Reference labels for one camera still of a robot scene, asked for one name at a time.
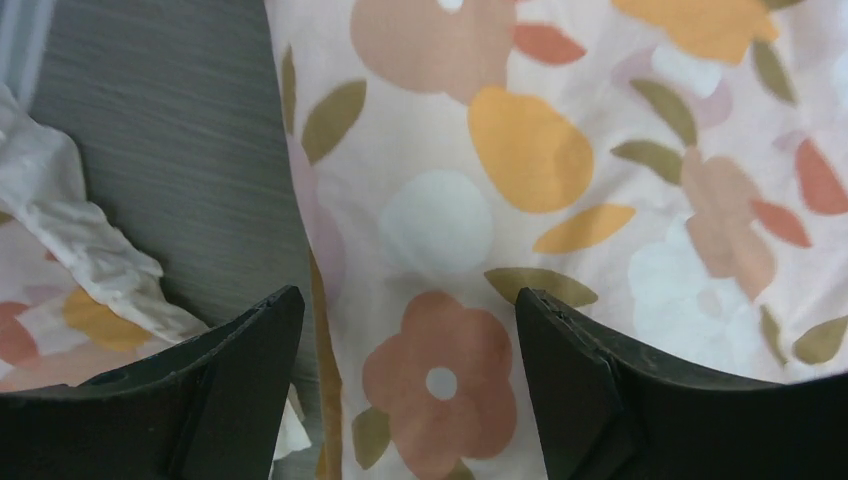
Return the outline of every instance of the fabric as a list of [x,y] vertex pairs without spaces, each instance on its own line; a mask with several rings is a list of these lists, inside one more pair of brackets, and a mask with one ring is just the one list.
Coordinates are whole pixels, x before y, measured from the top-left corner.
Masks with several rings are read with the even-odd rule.
[[[75,386],[205,332],[162,275],[86,201],[70,138],[0,87],[0,391]],[[310,445],[292,402],[275,459]]]
[[265,4],[325,478],[545,478],[522,287],[730,373],[848,366],[848,3]]

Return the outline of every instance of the red petal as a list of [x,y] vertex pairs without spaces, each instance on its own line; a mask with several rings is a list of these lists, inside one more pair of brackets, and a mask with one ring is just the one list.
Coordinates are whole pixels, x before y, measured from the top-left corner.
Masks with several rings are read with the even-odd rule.
[[550,65],[565,65],[579,60],[586,49],[557,28],[541,23],[515,26],[515,46],[526,55]]
[[801,183],[801,195],[810,210],[821,215],[848,212],[848,194],[836,172],[809,138],[795,153],[795,169]]
[[28,308],[22,303],[0,303],[0,360],[10,365],[38,356],[32,335],[15,318]]
[[787,208],[760,200],[751,200],[751,208],[766,230],[776,237],[802,248],[813,246],[801,220]]

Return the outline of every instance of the gray surface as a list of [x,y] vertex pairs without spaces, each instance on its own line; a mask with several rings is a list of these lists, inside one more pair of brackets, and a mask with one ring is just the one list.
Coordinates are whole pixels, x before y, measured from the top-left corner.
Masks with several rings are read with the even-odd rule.
[[[91,199],[220,323],[291,283],[308,298],[261,1],[59,0],[33,117],[80,145]],[[320,443],[307,314],[295,385]],[[276,478],[314,478],[318,449]]]

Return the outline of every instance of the green leaf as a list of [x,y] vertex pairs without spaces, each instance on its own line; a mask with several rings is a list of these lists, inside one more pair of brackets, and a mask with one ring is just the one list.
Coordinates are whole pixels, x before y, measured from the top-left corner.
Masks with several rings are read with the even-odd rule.
[[524,287],[545,290],[572,308],[591,305],[598,294],[577,280],[543,268],[496,268],[485,274],[486,280],[509,303],[515,304]]
[[757,70],[757,76],[760,78],[760,82],[775,97],[790,105],[795,105],[795,93],[792,89],[792,83],[789,81],[786,70],[783,69],[783,64],[780,62],[780,58],[778,58],[771,43],[754,40],[751,46],[754,51],[754,68]]
[[468,469],[462,460],[457,460],[456,466],[453,467],[451,473],[445,477],[445,480],[474,480],[474,474]]
[[763,0],[763,3],[766,4],[766,7],[769,10],[774,11],[798,5],[803,1],[804,0]]
[[364,470],[368,470],[380,460],[392,441],[389,416],[371,407],[353,419],[351,429],[356,461]]
[[670,88],[653,80],[634,79],[630,85],[636,89],[655,112],[674,130],[687,147],[698,143],[698,127],[695,118],[680,96]]
[[781,365],[786,366],[786,356],[780,349],[780,325],[777,324],[771,311],[765,305],[760,307],[760,333],[766,340],[769,352]]
[[283,82],[283,120],[285,120],[286,132],[292,135],[294,134],[294,108],[297,103],[297,77],[294,73],[294,60],[292,60],[291,47],[286,50],[286,56],[283,57],[281,68]]
[[792,353],[808,365],[825,363],[839,352],[848,327],[848,316],[834,318],[801,335],[792,345]]
[[665,145],[650,140],[633,140],[613,148],[612,154],[650,168],[672,185],[680,185],[683,157]]
[[365,91],[365,80],[346,83],[312,110],[300,142],[310,163],[327,156],[356,123],[365,106]]

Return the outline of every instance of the floral print cloth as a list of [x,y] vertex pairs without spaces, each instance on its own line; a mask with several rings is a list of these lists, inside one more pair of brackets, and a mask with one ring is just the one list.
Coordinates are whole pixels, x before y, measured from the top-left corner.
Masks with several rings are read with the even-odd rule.
[[322,478],[545,478],[513,305],[842,372],[848,3],[266,0]]

